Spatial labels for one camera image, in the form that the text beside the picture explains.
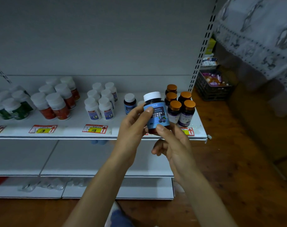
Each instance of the red label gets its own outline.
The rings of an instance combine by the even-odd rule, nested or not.
[[[43,109],[43,110],[39,110],[40,113],[43,114],[43,116],[46,118],[46,119],[54,119],[56,118],[56,115],[54,113],[54,111],[49,107],[47,109]]]
[[[75,101],[76,101],[76,100],[79,100],[79,98],[80,98],[81,96],[79,95],[79,92],[78,92],[77,88],[75,88],[74,90],[71,90],[71,92],[72,92],[72,95],[73,95],[74,100],[75,100]]]
[[[71,96],[68,99],[64,99],[64,101],[69,109],[72,109],[76,106],[73,96]]]
[[[57,115],[57,118],[60,120],[64,120],[70,117],[70,111],[67,106],[60,110],[55,110],[54,113]]]

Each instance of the person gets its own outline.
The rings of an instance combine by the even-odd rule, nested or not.
[[[147,133],[145,126],[152,114],[153,107],[144,110],[142,104],[124,118],[110,157],[87,186],[63,227],[104,227],[107,220],[111,227],[133,226],[114,201],[128,168],[134,162],[141,138]],[[156,129],[164,140],[155,143],[152,154],[167,157],[174,178],[184,189],[200,225],[236,227],[221,199],[197,168],[189,138],[173,123],[171,130],[160,124]]]

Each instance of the hand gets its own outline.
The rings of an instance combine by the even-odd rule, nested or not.
[[[158,135],[164,140],[159,139],[151,152],[157,156],[164,154],[167,157],[175,180],[184,186],[191,173],[197,170],[196,163],[189,138],[176,124],[170,122],[170,125],[172,131],[160,124],[156,126]]]
[[[145,128],[145,126],[152,117],[153,110],[153,107],[148,107],[144,111],[144,104],[139,105],[131,110],[120,124],[112,155],[122,159],[124,163],[128,164],[128,167],[134,162],[141,138],[148,133],[148,128]]]

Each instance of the forearm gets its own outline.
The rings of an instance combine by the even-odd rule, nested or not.
[[[112,156],[100,168],[63,227],[103,227],[127,171]]]
[[[183,185],[202,227],[237,227],[220,197],[201,172],[191,174]]]

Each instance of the person's right hand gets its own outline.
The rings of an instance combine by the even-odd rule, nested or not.
[[[176,124],[170,123],[170,125],[172,131],[160,124],[157,125],[157,133],[164,140],[159,139],[151,152],[157,156],[164,154],[167,157],[175,180],[183,186],[197,170],[196,163],[187,135]]]

